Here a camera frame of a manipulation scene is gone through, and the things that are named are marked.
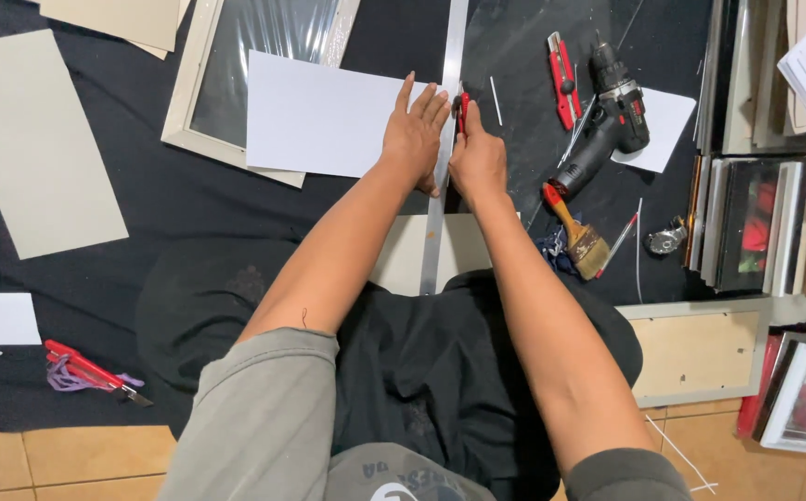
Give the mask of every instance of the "person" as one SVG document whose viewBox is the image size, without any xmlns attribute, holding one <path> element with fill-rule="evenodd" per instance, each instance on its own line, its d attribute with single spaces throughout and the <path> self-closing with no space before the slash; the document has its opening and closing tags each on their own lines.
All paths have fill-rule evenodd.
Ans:
<svg viewBox="0 0 806 501">
<path fill-rule="evenodd" d="M 226 356 L 201 372 L 159 499 L 494 499 L 475 482 L 395 444 L 364 444 L 330 456 L 334 335 L 409 192 L 417 186 L 439 194 L 433 166 L 451 105 L 447 92 L 436 94 L 431 84 L 409 108 L 413 82 L 414 73 L 397 97 L 378 162 L 297 247 Z M 475 102 L 465 129 L 450 174 L 486 241 L 509 335 L 567 498 L 689 500 L 674 466 L 652 451 L 608 348 L 524 231 L 506 191 L 504 143 L 483 130 Z M 412 492 L 399 480 L 411 471 L 426 476 L 421 485 L 435 487 Z"/>
</svg>

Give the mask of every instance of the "metal ruler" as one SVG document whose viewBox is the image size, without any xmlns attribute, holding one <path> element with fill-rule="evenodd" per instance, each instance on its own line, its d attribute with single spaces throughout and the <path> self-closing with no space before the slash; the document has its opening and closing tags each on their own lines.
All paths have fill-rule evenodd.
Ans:
<svg viewBox="0 0 806 501">
<path fill-rule="evenodd" d="M 449 3 L 449 27 L 446 31 L 446 54 L 443 64 L 443 82 L 450 93 L 456 92 L 462 73 L 464 29 L 468 24 L 468 0 L 452 0 Z M 440 197 L 428 203 L 428 225 L 424 236 L 424 255 L 421 260 L 421 286 L 419 293 L 431 295 L 437 292 L 437 270 L 440 264 L 440 235 L 443 233 L 443 215 L 446 200 L 446 185 L 449 180 L 449 157 L 455 142 L 455 120 L 446 120 L 440 132 L 440 152 L 434 167 L 434 180 L 440 188 Z"/>
</svg>

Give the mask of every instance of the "brush bristles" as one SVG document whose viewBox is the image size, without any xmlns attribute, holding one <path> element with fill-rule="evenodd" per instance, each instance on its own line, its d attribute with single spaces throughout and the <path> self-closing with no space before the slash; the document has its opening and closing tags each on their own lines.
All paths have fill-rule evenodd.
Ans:
<svg viewBox="0 0 806 501">
<path fill-rule="evenodd" d="M 594 228 L 586 226 L 586 231 L 579 235 L 567 253 L 583 280 L 591 280 L 607 261 L 610 246 L 600 238 Z"/>
</svg>

